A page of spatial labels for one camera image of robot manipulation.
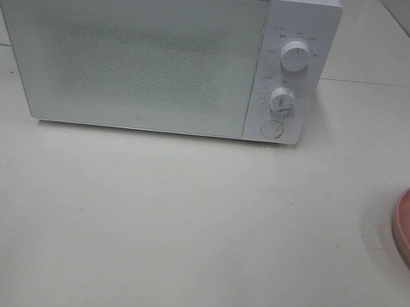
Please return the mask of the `round white door-release button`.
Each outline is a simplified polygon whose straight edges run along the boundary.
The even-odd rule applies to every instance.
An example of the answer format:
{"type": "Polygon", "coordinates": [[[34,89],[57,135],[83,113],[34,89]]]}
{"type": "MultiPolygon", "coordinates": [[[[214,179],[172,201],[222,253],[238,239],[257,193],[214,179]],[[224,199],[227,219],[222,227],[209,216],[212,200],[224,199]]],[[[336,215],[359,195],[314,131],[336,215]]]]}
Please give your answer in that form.
{"type": "Polygon", "coordinates": [[[266,138],[279,138],[280,136],[282,136],[283,131],[283,124],[274,120],[267,121],[261,126],[261,133],[266,138]]]}

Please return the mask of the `white microwave door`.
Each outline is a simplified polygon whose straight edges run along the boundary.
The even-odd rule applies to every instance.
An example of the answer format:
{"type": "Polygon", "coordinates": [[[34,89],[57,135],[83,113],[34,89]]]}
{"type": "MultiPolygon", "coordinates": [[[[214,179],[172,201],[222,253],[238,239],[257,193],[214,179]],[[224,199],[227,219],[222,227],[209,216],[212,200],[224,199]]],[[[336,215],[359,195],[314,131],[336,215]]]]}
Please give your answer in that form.
{"type": "Polygon", "coordinates": [[[267,1],[0,0],[30,113],[239,138],[267,1]]]}

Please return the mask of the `lower white timer knob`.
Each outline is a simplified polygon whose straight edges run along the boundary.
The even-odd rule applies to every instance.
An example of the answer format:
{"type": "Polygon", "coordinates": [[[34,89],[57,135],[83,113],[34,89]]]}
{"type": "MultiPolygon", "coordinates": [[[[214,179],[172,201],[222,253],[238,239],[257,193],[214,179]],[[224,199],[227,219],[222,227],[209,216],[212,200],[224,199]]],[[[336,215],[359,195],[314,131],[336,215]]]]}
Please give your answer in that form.
{"type": "Polygon", "coordinates": [[[270,110],[274,114],[287,114],[294,110],[296,104],[295,93],[291,88],[276,88],[270,93],[270,110]]]}

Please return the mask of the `upper white power knob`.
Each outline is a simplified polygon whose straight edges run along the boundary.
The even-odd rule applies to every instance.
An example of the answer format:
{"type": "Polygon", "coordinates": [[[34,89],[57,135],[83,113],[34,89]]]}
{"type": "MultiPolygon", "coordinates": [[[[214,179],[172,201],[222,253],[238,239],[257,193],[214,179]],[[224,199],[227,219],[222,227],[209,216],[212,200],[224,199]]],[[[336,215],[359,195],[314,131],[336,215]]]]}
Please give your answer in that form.
{"type": "Polygon", "coordinates": [[[309,63],[311,49],[303,39],[291,39],[281,47],[280,62],[286,71],[298,72],[309,63]]]}

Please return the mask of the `white microwave oven body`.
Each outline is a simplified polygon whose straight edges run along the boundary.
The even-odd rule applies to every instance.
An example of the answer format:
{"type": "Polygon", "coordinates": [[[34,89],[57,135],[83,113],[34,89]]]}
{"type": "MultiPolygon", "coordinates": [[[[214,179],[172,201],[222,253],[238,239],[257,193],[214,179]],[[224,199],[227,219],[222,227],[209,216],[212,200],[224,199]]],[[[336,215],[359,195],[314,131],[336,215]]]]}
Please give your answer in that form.
{"type": "Polygon", "coordinates": [[[308,109],[315,94],[316,85],[328,58],[343,10],[339,0],[263,1],[267,1],[269,6],[258,50],[247,116],[245,117],[242,135],[239,138],[230,139],[292,145],[298,141],[302,132],[308,109]],[[298,72],[286,71],[280,62],[279,51],[283,44],[291,39],[303,39],[311,49],[308,65],[298,72]],[[275,114],[269,107],[270,93],[273,89],[279,87],[291,88],[295,93],[296,104],[294,110],[287,114],[275,114]],[[261,133],[263,123],[271,120],[283,124],[284,131],[279,138],[266,138],[261,133]]]}

